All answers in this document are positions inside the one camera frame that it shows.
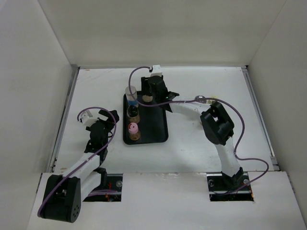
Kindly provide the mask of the black knob cap spice bottle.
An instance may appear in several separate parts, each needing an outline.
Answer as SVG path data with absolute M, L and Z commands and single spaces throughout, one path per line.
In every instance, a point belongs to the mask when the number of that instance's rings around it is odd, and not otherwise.
M 142 100 L 146 103 L 150 103 L 153 100 L 153 96 L 151 95 L 143 95 Z

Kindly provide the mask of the black round cap spice bottle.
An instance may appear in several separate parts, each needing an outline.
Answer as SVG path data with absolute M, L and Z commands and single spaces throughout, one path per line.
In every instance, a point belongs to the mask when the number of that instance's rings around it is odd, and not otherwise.
M 140 115 L 138 107 L 134 105 L 129 105 L 127 108 L 127 117 L 130 123 L 139 123 Z

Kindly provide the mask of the silver lid blue label jar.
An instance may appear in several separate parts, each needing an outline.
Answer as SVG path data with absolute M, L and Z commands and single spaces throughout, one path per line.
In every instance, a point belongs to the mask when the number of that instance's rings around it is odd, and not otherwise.
M 137 101 L 137 90 L 134 86 L 127 86 L 125 89 L 125 95 L 127 99 L 128 106 L 135 106 L 138 107 L 138 101 Z

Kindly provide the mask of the pink cap spice bottle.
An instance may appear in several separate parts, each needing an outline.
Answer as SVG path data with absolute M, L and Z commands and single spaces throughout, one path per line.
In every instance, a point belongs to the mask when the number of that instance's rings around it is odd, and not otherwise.
M 129 138 L 132 141 L 137 141 L 141 137 L 138 124 L 136 124 L 136 123 L 130 123 L 128 125 L 128 133 L 129 133 Z

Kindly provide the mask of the black flip cap spice bottle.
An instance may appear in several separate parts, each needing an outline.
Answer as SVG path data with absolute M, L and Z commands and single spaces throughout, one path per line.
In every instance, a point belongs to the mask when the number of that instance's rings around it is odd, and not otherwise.
M 207 103 L 207 99 L 205 96 L 203 95 L 198 95 L 195 97 L 195 101 L 196 102 L 199 102 L 199 103 L 202 103 L 202 104 L 206 104 Z

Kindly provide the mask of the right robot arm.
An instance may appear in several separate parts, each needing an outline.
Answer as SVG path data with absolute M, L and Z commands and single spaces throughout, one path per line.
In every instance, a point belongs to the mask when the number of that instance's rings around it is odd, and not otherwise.
M 224 187 L 235 189 L 240 184 L 243 168 L 234 155 L 234 122 L 223 105 L 218 101 L 207 104 L 208 100 L 201 95 L 193 100 L 174 101 L 179 94 L 167 89 L 162 76 L 142 77 L 141 89 L 144 95 L 153 97 L 160 108 L 201 122 L 206 138 L 217 149 Z

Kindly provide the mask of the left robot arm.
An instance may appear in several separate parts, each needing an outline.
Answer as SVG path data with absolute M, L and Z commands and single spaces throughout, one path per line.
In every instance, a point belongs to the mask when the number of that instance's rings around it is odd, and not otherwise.
M 77 120 L 86 126 L 90 139 L 83 155 L 73 166 L 60 175 L 49 176 L 38 217 L 74 223 L 80 214 L 82 201 L 120 193 L 120 189 L 108 181 L 106 169 L 101 166 L 119 116 L 116 110 L 97 109 L 103 118 L 94 118 L 91 108 L 78 114 Z

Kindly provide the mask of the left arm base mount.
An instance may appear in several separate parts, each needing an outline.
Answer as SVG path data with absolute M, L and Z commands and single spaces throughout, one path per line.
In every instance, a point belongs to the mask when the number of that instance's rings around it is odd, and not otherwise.
M 101 183 L 90 192 L 84 202 L 120 202 L 123 174 L 108 174 L 105 168 L 97 168 L 94 172 L 101 176 Z

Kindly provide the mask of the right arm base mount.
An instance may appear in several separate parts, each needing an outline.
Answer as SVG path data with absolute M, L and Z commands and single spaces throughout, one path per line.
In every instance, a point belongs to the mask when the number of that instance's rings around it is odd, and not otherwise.
M 251 186 L 248 185 L 249 176 L 243 174 L 239 184 L 235 187 L 226 185 L 220 173 L 208 174 L 207 184 L 209 190 L 209 199 L 212 202 L 227 201 L 254 201 Z

